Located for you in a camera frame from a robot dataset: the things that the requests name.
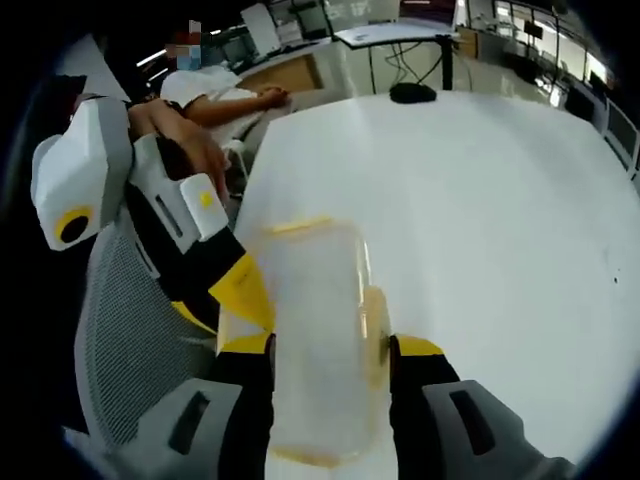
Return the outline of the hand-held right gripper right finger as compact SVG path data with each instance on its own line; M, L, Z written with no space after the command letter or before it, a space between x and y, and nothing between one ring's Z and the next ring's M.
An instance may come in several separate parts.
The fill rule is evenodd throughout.
M547 457L522 419L475 380L461 379L434 343L389 339L390 425L401 479L570 479L574 465Z

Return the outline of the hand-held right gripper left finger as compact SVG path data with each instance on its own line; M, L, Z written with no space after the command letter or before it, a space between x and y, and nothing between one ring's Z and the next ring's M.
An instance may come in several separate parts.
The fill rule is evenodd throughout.
M108 455L119 479L263 479L274 420L272 333L238 337L208 379L192 378L138 421Z

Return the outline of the person's left hand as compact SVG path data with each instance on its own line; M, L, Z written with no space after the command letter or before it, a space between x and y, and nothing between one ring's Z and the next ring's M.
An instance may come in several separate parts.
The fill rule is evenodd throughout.
M134 139L159 134L174 141L187 158L188 174L207 174L219 198L224 203L229 200L225 180L226 156L208 132L162 99L131 106L128 118Z

